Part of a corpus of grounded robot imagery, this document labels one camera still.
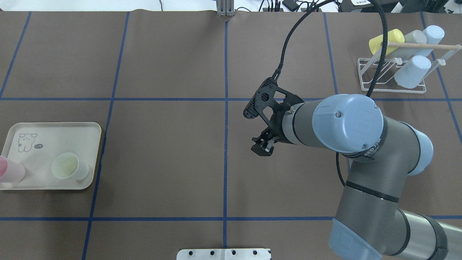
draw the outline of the table surface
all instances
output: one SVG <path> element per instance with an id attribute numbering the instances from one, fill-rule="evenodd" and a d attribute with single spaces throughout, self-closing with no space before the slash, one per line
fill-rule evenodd
<path id="1" fill-rule="evenodd" d="M 251 138 L 265 124 L 242 116 L 300 15 L 0 12 L 0 143 L 19 122 L 97 122 L 104 135 L 87 189 L 0 192 L 0 259 L 175 259 L 223 247 L 338 259 L 327 242 L 342 193 L 335 153 L 276 144 L 258 157 Z M 441 44 L 462 42 L 458 14 L 387 17 L 390 29 L 439 25 Z M 363 93 L 356 60 L 380 32 L 373 13 L 310 15 L 290 39 L 280 87 L 305 100 Z M 459 227 L 461 66 L 457 53 L 425 94 L 373 94 L 434 145 L 400 208 Z"/>

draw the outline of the white label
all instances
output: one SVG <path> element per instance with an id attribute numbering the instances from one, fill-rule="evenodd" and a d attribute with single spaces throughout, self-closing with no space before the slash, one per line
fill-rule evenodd
<path id="1" fill-rule="evenodd" d="M 368 0 L 351 0 L 351 2 L 355 6 L 363 6 L 363 5 L 370 5 L 371 4 L 371 2 L 369 2 Z"/>

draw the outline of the black strap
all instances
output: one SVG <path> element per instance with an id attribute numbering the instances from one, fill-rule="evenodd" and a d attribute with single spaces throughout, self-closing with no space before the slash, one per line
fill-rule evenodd
<path id="1" fill-rule="evenodd" d="M 359 184 L 350 182 L 348 180 L 346 181 L 345 185 L 348 186 L 348 187 L 351 187 L 351 188 L 353 188 L 355 190 L 358 190 L 360 192 L 365 192 L 365 193 L 370 194 L 372 196 L 376 196 L 378 198 L 383 198 L 385 200 L 388 200 L 388 201 L 391 201 L 391 202 L 394 202 L 394 203 L 398 203 L 400 201 L 400 198 L 393 197 L 391 195 L 388 195 L 388 194 L 385 194 L 385 193 L 382 193 L 382 192 L 378 192 L 376 190 L 369 189 L 367 187 L 364 187 L 364 186 L 361 186 Z"/>
<path id="2" fill-rule="evenodd" d="M 448 254 L 448 238 L 446 237 L 443 227 L 441 227 L 438 221 L 433 218 L 424 215 L 421 216 L 424 217 L 430 225 L 432 225 L 436 236 L 435 251 L 433 251 L 432 256 L 430 256 L 427 260 L 444 260 Z"/>
<path id="3" fill-rule="evenodd" d="M 391 254 L 390 256 L 401 254 L 407 248 L 407 245 L 409 244 L 409 239 L 411 238 L 411 226 L 409 226 L 409 220 L 407 220 L 407 216 L 406 214 L 404 214 L 404 212 L 402 212 L 402 210 L 400 209 L 397 209 L 397 210 L 401 213 L 401 215 L 403 215 L 404 222 L 406 223 L 406 239 L 401 249 L 398 250 L 398 252 Z"/>

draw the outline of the pink cup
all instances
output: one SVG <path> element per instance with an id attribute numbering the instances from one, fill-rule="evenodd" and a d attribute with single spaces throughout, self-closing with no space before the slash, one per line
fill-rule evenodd
<path id="1" fill-rule="evenodd" d="M 26 169 L 24 166 L 0 156 L 0 182 L 19 182 L 24 178 L 25 174 Z"/>

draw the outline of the white tray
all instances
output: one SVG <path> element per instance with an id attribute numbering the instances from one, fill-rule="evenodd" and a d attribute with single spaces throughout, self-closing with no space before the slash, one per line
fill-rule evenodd
<path id="1" fill-rule="evenodd" d="M 101 127 L 94 122 L 18 123 L 8 132 L 2 156 L 26 168 L 24 179 L 0 183 L 0 190 L 81 190 L 95 173 Z M 83 180 L 61 180 L 51 173 L 51 163 L 71 152 L 90 166 Z"/>

